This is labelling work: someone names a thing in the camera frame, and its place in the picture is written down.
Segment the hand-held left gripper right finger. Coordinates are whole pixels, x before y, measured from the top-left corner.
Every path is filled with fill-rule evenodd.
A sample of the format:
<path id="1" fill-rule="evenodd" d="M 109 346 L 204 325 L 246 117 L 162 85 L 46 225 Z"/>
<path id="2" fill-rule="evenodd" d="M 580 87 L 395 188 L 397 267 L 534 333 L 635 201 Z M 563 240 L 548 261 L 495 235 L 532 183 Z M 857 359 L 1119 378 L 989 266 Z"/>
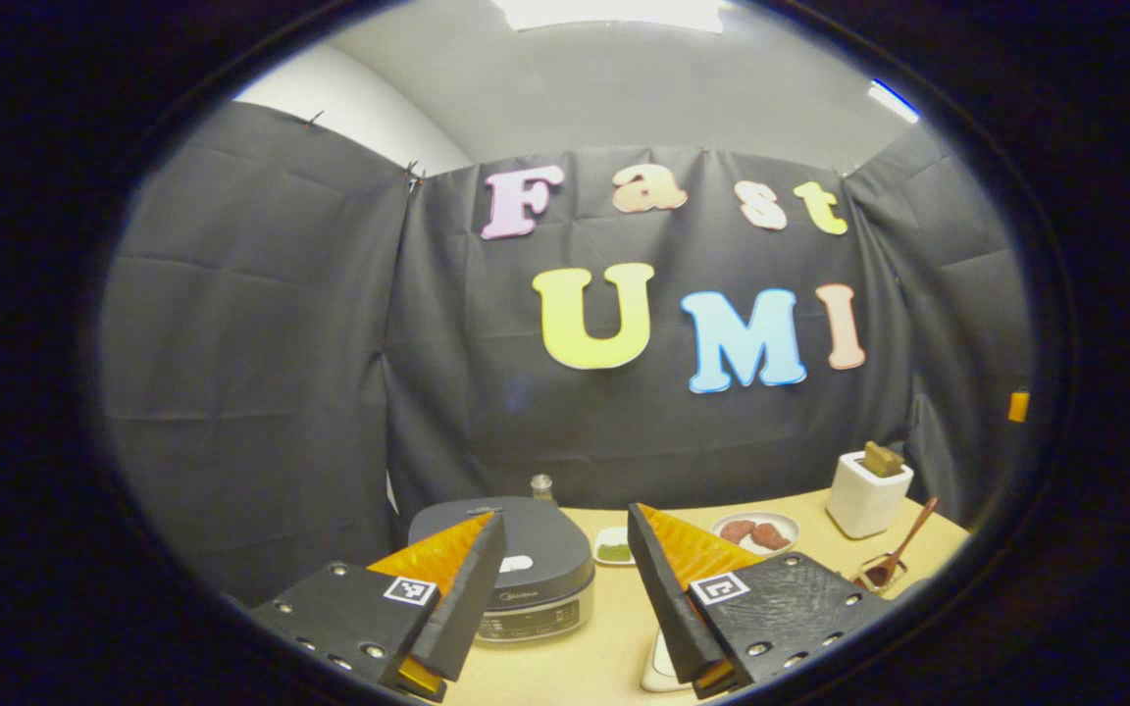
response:
<path id="1" fill-rule="evenodd" d="M 641 502 L 627 529 L 673 672 L 702 700 L 784 681 L 896 605 L 806 554 L 758 557 Z"/>

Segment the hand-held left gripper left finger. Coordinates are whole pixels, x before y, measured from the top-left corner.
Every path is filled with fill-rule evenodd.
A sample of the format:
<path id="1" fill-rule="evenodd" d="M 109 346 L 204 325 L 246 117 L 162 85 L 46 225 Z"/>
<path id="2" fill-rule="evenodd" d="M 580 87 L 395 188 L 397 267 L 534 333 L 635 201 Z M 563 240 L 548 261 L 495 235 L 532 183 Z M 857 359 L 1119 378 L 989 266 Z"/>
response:
<path id="1" fill-rule="evenodd" d="M 368 566 L 328 563 L 251 618 L 329 671 L 442 701 L 466 666 L 505 551 L 501 511 L 488 511 Z"/>

